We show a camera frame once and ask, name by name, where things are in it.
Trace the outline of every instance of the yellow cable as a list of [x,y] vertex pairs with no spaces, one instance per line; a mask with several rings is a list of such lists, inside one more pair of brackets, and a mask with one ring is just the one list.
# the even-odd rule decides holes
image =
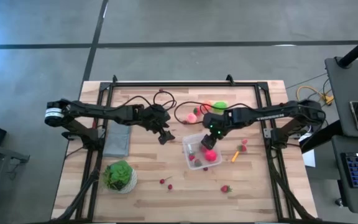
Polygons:
[[313,90],[314,92],[316,92],[317,94],[319,94],[319,95],[324,99],[324,95],[321,94],[319,91],[317,91],[315,88],[313,88],[313,87],[311,87],[311,86],[300,86],[300,87],[298,88],[298,90],[296,91],[296,98],[297,98],[298,101],[300,101],[300,99],[299,99],[299,91],[300,91],[301,89],[303,89],[303,88],[308,88],[308,89],[310,89],[310,90]]

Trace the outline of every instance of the black metal frame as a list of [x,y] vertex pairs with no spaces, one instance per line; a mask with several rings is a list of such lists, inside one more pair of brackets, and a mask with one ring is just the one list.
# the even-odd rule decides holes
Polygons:
[[[101,105],[101,103],[103,101],[104,94],[106,91],[108,92],[106,104],[110,105],[112,102],[112,94],[113,94],[113,90],[115,87],[135,87],[135,86],[142,86],[142,87],[150,87],[150,86],[157,86],[157,87],[168,87],[168,86],[221,86],[221,87],[243,86],[243,87],[252,87],[255,90],[257,105],[259,108],[263,107],[261,91],[263,91],[265,94],[265,100],[266,100],[267,106],[272,105],[272,102],[270,99],[270,93],[269,93],[269,86],[268,86],[267,82],[237,82],[236,83],[233,80],[233,78],[231,77],[231,75],[228,75],[226,78],[226,81],[222,81],[222,82],[197,82],[197,81],[194,81],[194,82],[118,82],[116,76],[114,76],[112,82],[100,83],[97,105]],[[95,118],[94,119],[94,128],[98,125],[98,122],[99,122],[99,119]],[[107,126],[107,124],[108,124],[108,120],[104,119],[103,125]],[[273,128],[275,128],[276,127],[275,121],[270,120],[270,125]],[[261,128],[262,129],[266,128],[265,121],[261,121]],[[267,159],[269,159],[269,157],[271,157],[271,150],[268,145],[269,139],[267,139],[263,134],[262,134],[262,137],[264,138]],[[103,147],[104,147],[105,141],[106,141],[106,138],[103,137],[103,139],[102,139]],[[103,158],[103,147],[98,150],[98,153],[96,156],[95,168],[97,170],[100,170],[100,168],[101,168],[101,161]],[[85,160],[84,173],[83,173],[83,178],[81,181],[81,187],[83,187],[85,185],[85,183],[87,183],[87,180],[89,179],[92,157],[93,157],[93,151],[88,151],[88,153],[86,155],[86,160]],[[280,168],[280,175],[281,175],[284,183],[288,185],[287,173],[285,170],[283,155],[282,155],[281,151],[278,151],[277,158],[278,158],[278,165]],[[269,166],[270,181],[271,181],[271,185],[272,185],[272,193],[273,193],[273,199],[274,199],[274,204],[275,204],[275,208],[276,208],[277,219],[281,220],[284,217],[283,217],[282,204],[280,201],[280,195],[279,195],[279,191],[278,191],[278,187],[277,187],[277,182],[272,177],[272,173],[270,171],[271,168],[275,169],[275,167],[271,167],[271,166],[273,166],[272,163],[268,162],[267,164]],[[83,199],[81,199],[81,201],[76,209],[75,219],[71,220],[71,222],[92,222],[93,221],[94,207],[96,204],[96,197],[97,197],[97,190],[98,190],[98,182],[94,182],[92,184],[88,214],[87,214],[86,218],[82,218],[84,201],[83,201]],[[287,203],[289,219],[291,219],[291,220],[295,219],[293,205],[291,204],[291,202],[289,201],[287,196],[285,196],[285,198],[286,198],[286,203]]]

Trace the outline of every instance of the gray floor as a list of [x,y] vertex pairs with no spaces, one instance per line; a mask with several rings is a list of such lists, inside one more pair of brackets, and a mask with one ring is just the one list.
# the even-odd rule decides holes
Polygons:
[[[0,1],[0,44],[91,43],[102,0]],[[358,40],[358,1],[110,0],[100,43],[186,41]],[[98,49],[90,80],[284,80],[290,100],[297,83],[324,74],[324,59],[353,45]],[[75,100],[89,49],[0,50],[0,127],[5,146],[31,155],[0,195],[0,223],[50,217],[67,142],[44,124],[45,103]],[[301,85],[322,89],[323,75]],[[312,92],[303,90],[301,98]],[[325,106],[328,121],[335,105]],[[336,181],[308,169],[318,215],[358,223],[333,204]]]

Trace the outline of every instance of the plastic bin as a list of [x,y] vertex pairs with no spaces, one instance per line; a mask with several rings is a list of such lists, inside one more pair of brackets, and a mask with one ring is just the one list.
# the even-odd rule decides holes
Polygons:
[[[203,140],[204,136],[205,136],[205,133],[194,134],[191,136],[186,136],[182,140],[183,150],[185,152],[187,165],[189,166],[189,168],[191,170],[203,169],[205,167],[216,166],[216,165],[222,163],[222,154],[216,145],[213,148],[213,150],[216,152],[216,160],[213,162],[210,162],[204,158],[204,153],[201,152],[201,150],[200,150],[201,149],[201,140]],[[193,159],[192,161],[190,161],[190,159],[189,159],[189,155],[191,153],[193,153],[193,155],[195,156],[195,159]],[[194,161],[196,159],[199,159],[201,161],[201,163],[202,163],[201,166],[199,166],[199,167],[195,166]]]

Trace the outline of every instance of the pink ball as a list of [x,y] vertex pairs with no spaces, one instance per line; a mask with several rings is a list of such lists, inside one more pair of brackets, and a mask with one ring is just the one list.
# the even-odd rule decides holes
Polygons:
[[205,160],[210,161],[210,162],[215,161],[216,157],[217,157],[216,152],[214,150],[206,151],[204,156],[205,156]]
[[187,115],[187,122],[194,123],[197,121],[197,116],[193,113]]

